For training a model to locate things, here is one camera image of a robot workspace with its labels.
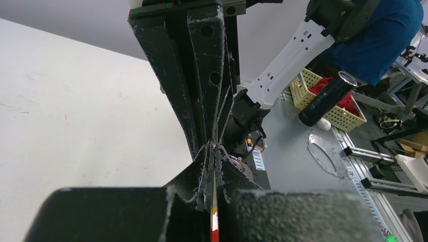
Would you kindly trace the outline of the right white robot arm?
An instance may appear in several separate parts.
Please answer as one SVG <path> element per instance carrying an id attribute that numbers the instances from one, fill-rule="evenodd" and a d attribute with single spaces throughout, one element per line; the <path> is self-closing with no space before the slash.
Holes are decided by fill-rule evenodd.
<path id="1" fill-rule="evenodd" d="M 256 80 L 240 83 L 237 17 L 256 1 L 141 1 L 128 23 L 184 131 L 192 157 L 207 143 L 229 154 L 316 56 L 351 40 L 379 1 L 310 1 L 293 38 Z"/>

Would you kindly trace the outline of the red handled keyring holder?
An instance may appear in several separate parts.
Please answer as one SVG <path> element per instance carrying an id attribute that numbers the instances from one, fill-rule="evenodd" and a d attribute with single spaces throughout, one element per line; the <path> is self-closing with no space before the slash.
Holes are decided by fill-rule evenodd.
<path id="1" fill-rule="evenodd" d="M 235 216 L 233 202 L 235 192 L 245 189 L 259 189 L 251 178 L 250 169 L 239 158 L 229 155 L 224 146 L 215 144 L 213 148 L 213 196 L 212 206 L 216 208 L 217 226 L 214 234 L 218 241 L 232 241 Z"/>

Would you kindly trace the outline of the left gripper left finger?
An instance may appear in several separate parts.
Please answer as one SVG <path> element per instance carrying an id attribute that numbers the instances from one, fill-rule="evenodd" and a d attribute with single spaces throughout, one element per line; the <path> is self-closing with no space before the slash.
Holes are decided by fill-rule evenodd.
<path id="1" fill-rule="evenodd" d="M 162 187 L 68 187 L 41 205 L 25 241 L 209 241 L 212 147 Z"/>

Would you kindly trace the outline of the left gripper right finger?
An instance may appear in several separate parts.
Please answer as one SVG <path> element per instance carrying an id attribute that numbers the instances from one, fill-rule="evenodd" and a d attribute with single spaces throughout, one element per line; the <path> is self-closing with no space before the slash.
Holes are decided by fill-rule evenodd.
<path id="1" fill-rule="evenodd" d="M 362 197 L 262 189 L 214 150 L 220 241 L 384 241 Z"/>

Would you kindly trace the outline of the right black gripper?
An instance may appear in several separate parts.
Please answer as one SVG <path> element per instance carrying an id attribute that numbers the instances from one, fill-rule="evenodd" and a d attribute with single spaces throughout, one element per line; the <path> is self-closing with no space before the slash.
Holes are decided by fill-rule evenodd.
<path id="1" fill-rule="evenodd" d="M 199 132 L 173 37 L 184 40 L 178 27 L 187 13 L 200 142 L 220 144 L 234 103 L 231 80 L 240 84 L 237 16 L 247 8 L 247 1 L 141 1 L 129 11 L 128 23 L 183 129 L 192 158 L 200 149 Z"/>

